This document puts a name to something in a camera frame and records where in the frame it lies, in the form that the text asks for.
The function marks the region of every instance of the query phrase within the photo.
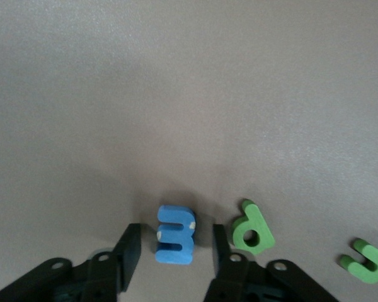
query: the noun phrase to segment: gray surface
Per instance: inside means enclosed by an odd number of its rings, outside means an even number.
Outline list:
[[[378,1],[42,2],[0,1],[0,289],[141,221],[123,301],[202,301],[210,224],[247,197],[260,264],[378,301],[335,262],[378,247]],[[190,266],[154,260],[163,203],[199,214]]]

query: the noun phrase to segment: gray tabletop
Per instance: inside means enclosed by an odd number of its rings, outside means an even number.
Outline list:
[[[378,248],[378,1],[0,1],[0,289],[145,223],[123,301],[202,301],[210,226],[252,199],[276,246],[342,302]],[[198,217],[190,266],[157,210]]]

